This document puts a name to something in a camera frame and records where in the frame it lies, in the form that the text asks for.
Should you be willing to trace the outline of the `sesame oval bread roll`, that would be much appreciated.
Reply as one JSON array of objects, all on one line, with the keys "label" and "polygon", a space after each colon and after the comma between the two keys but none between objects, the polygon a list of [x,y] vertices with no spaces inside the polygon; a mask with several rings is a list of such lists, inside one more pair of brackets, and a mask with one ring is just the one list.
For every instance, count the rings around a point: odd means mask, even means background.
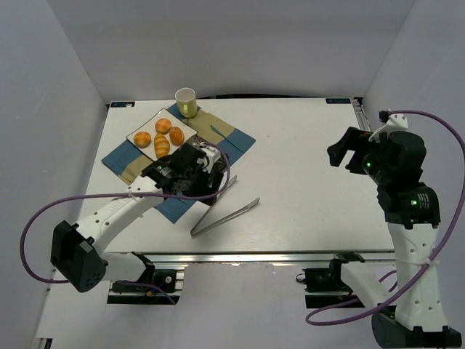
[{"label": "sesame oval bread roll", "polygon": [[184,132],[179,127],[172,127],[170,129],[169,138],[171,140],[171,144],[174,146],[181,146],[185,141]]}]

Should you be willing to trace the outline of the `metal tongs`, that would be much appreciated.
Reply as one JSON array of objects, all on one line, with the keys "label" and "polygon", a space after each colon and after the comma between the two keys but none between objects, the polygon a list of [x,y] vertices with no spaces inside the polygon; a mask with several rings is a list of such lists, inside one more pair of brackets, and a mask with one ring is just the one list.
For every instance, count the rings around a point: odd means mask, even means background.
[{"label": "metal tongs", "polygon": [[210,206],[201,216],[201,218],[197,221],[197,223],[194,225],[194,227],[190,231],[190,237],[195,238],[196,236],[199,236],[203,233],[206,233],[216,227],[219,227],[220,225],[231,221],[235,219],[236,217],[239,217],[242,214],[245,214],[246,212],[252,210],[254,207],[256,207],[260,203],[260,198],[256,198],[247,205],[241,207],[240,209],[237,209],[236,211],[227,214],[226,216],[218,219],[217,221],[205,226],[201,227],[201,223],[205,220],[205,218],[209,215],[209,213],[212,211],[212,209],[219,203],[220,199],[225,195],[228,190],[234,186],[234,184],[237,182],[237,176],[234,175],[225,185],[225,189],[217,196],[217,202]]}]

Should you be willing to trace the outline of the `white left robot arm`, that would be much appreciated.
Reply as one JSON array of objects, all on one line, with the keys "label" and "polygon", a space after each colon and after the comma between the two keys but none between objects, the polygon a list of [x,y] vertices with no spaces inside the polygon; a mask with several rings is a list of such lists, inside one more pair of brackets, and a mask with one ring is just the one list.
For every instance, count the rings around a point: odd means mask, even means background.
[{"label": "white left robot arm", "polygon": [[53,232],[51,262],[80,292],[101,281],[153,287],[154,264],[140,252],[107,252],[119,233],[168,198],[215,204],[229,159],[218,146],[185,143],[145,167],[124,193],[74,224]]}]

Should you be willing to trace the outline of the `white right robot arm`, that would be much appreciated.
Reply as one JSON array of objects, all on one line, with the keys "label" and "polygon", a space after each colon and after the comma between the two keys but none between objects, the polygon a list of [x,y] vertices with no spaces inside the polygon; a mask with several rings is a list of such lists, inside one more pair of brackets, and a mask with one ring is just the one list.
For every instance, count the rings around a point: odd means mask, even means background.
[{"label": "white right robot arm", "polygon": [[341,164],[353,151],[346,168],[368,175],[377,185],[395,251],[397,290],[401,295],[371,316],[381,348],[459,348],[461,333],[450,327],[442,309],[436,249],[440,205],[435,191],[420,181],[426,156],[423,139],[410,132],[374,135],[350,127],[328,148],[330,164]]}]

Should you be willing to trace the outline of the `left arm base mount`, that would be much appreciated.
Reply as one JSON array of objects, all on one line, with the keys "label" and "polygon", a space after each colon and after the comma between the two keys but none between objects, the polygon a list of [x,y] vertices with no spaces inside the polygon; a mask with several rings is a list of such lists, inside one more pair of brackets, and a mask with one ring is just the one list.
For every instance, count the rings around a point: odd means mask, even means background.
[{"label": "left arm base mount", "polygon": [[135,279],[112,281],[107,304],[110,305],[176,305],[180,299],[186,263],[171,256],[145,255],[145,269]]}]

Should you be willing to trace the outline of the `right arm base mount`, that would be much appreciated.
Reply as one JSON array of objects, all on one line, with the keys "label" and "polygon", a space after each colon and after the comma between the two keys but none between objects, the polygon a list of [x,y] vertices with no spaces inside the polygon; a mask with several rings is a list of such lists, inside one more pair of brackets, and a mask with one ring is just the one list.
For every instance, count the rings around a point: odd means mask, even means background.
[{"label": "right arm base mount", "polygon": [[324,268],[306,268],[295,280],[304,285],[306,309],[318,309],[329,305],[341,308],[364,308],[353,290],[341,280],[341,267],[350,262],[364,263],[355,252],[337,253]]}]

